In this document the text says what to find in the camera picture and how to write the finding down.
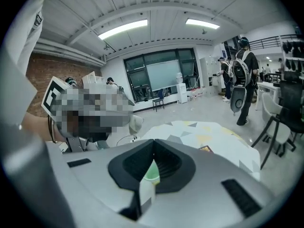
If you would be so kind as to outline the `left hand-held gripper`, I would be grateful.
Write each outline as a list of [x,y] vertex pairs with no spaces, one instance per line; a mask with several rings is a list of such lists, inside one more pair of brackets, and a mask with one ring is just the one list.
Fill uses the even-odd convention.
[[[53,143],[59,142],[56,139],[55,114],[51,112],[51,107],[55,104],[57,96],[66,89],[76,88],[76,81],[68,77],[65,81],[53,76],[47,90],[43,96],[42,108],[48,114],[48,131]],[[128,98],[115,98],[114,100],[95,100],[95,117],[83,117],[78,120],[78,136],[88,139],[90,142],[106,141],[112,133],[112,127],[122,127],[130,122],[133,114],[134,103]],[[95,143],[81,138],[65,138],[63,152],[86,152],[94,151]]]

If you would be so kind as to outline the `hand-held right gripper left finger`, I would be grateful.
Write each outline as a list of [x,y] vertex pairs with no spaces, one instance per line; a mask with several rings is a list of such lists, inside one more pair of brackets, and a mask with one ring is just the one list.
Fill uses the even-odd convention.
[[120,210],[130,206],[133,191],[121,189],[107,167],[115,156],[148,143],[152,140],[67,154],[62,154],[56,144],[47,143],[51,166],[75,227],[151,227],[141,218],[133,221],[120,215]]

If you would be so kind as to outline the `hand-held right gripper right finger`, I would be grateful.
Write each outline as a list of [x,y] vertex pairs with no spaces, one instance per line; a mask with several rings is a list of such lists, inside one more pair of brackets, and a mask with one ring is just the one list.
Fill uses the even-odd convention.
[[[192,180],[180,191],[158,194],[142,215],[142,225],[150,228],[257,228],[268,222],[283,206],[286,194],[273,193],[227,159],[182,144],[157,140],[190,156],[196,165]],[[259,205],[246,217],[222,182],[235,180]]]

